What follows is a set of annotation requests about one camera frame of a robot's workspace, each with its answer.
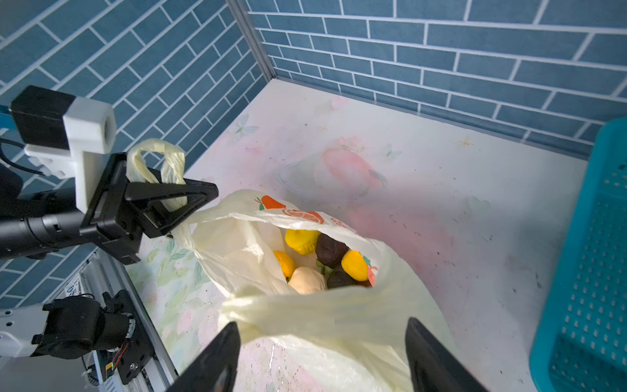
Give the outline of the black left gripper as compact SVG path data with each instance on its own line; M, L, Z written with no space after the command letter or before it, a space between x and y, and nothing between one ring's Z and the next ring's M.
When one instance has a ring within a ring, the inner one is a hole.
M128 184L127 155L113 155L86 212L75 205L74 188L20 195L21 178L1 171L8 189L1 191L1 259L42 260L49 253L94 244L124 265L140 261L142 231L149 238L171 233L197 210L216 199L215 184L186 180L184 184ZM191 198L169 211L164 202Z

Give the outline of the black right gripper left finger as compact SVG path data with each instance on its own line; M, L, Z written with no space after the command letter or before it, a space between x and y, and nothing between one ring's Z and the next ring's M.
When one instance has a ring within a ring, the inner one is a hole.
M235 322L228 323L167 392L231 392L234 388L241 339Z

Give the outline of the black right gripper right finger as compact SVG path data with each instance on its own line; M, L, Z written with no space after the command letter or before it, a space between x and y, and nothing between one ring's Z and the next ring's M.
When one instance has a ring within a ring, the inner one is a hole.
M414 391L488 391L417 318L408 320L405 346Z

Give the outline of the yellow translucent plastic bag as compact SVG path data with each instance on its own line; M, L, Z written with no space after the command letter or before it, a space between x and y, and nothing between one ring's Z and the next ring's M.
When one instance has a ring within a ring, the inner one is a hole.
M246 189L249 170L231 156L206 155L184 174L179 147L147 140L129 153L133 181L158 182L145 164L147 152L164 155L166 184L201 180L219 189L216 205L195 212L171 236L144 239L140 262L127 267L177 372L190 369L232 322L239 390L259 390L263 367L282 367L299 373L292 390L409 391L412 319L459 355L427 287L386 244L326 213ZM331 284L315 254L301 255L287 243L299 230L346 241L364 277Z

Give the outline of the beige pear fruit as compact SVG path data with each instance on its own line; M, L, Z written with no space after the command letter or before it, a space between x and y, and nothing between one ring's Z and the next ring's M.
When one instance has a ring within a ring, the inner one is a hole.
M301 295L310 295L327 290L324 276L316 269L308 267L297 268L288 285Z

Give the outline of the yellow lemon fruit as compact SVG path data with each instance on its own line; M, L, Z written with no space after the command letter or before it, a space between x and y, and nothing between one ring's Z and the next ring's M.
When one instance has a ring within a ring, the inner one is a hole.
M285 243L300 255L314 253L320 232L317 230L286 230Z

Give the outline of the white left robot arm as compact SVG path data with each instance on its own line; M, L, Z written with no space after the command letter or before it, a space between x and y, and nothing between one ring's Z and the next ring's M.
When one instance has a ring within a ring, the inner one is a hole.
M76 189L22 195L21 178L3 168L1 257L42 260L63 248L91 243L124 265L135 264L143 238L169 235L219 194L216 185L204 181L132 182L126 169L126 156L113 155L88 210L81 212ZM126 291L75 295L1 313L4 356L77 359L92 351L133 354L149 348Z

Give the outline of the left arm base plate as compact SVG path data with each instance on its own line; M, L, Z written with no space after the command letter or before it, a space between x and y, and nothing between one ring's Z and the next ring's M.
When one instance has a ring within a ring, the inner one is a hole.
M154 357L154 347L128 291L103 293L104 330L96 347L104 381L118 374L123 385L135 380Z

